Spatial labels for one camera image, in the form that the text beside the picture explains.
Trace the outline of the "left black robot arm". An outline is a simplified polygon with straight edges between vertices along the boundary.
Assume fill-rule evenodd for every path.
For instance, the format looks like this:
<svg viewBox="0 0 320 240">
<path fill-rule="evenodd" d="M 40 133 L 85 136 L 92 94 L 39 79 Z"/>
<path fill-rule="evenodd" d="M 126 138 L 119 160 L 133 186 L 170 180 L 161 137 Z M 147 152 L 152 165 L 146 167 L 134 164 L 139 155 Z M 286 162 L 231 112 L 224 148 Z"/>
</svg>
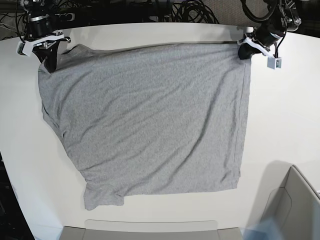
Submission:
<svg viewBox="0 0 320 240">
<path fill-rule="evenodd" d="M 252 55 L 263 54 L 269 58 L 279 56 L 279 47 L 287 32 L 296 31 L 302 23 L 296 3 L 293 0 L 266 0 L 268 13 L 255 16 L 242 0 L 242 10 L 253 22 L 260 24 L 252 32 L 246 32 L 238 41 L 238 57 L 250 59 Z"/>
</svg>

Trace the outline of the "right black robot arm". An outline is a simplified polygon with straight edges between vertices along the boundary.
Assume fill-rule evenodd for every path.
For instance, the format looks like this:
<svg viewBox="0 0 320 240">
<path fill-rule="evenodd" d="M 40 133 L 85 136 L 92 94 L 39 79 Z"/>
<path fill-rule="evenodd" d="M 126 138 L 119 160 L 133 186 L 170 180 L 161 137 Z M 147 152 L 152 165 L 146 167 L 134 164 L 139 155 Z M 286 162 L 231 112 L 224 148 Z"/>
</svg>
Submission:
<svg viewBox="0 0 320 240">
<path fill-rule="evenodd" d="M 58 16 L 52 12 L 52 0 L 19 0 L 27 14 L 26 33 L 20 34 L 16 53 L 21 56 L 31 56 L 34 53 L 48 72 L 57 68 L 58 48 L 61 42 L 70 43 L 71 38 L 59 30 Z"/>
</svg>

